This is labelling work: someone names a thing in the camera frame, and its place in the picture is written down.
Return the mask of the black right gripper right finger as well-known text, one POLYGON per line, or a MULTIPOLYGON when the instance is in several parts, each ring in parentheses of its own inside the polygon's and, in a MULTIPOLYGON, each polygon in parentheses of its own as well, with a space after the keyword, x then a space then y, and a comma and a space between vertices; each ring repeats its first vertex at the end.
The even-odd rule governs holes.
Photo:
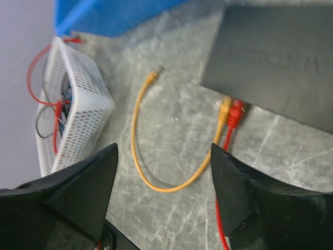
POLYGON ((332 249, 332 193, 277 180, 216 144, 211 171, 231 249, 332 249))

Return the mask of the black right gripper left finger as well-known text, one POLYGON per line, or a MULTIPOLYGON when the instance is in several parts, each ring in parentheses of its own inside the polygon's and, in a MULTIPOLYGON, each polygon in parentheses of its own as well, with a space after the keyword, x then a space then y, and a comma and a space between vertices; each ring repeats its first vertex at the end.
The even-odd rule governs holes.
POLYGON ((1 190, 1 249, 93 249, 118 166, 111 144, 46 177, 1 190))

